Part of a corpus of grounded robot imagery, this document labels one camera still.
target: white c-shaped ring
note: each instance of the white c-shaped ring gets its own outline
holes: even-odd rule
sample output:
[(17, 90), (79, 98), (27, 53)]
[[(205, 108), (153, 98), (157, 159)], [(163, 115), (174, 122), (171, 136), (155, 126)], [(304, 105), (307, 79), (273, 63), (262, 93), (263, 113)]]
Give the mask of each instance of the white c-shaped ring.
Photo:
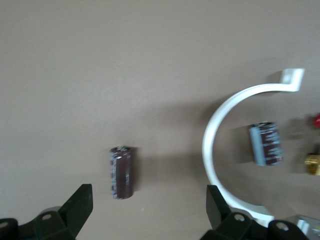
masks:
[(253, 205), (232, 195), (219, 181), (213, 159), (213, 146), (217, 130), (225, 116), (241, 101), (260, 93), (266, 92), (297, 92), (305, 70), (303, 68), (289, 68), (282, 71), (280, 83), (268, 83), (249, 87), (227, 99), (214, 112), (206, 126), (202, 142), (202, 157), (206, 174), (212, 185), (216, 185), (224, 197), (226, 203), (237, 209), (245, 210), (251, 214), (257, 222), (265, 227), (274, 219), (264, 206)]

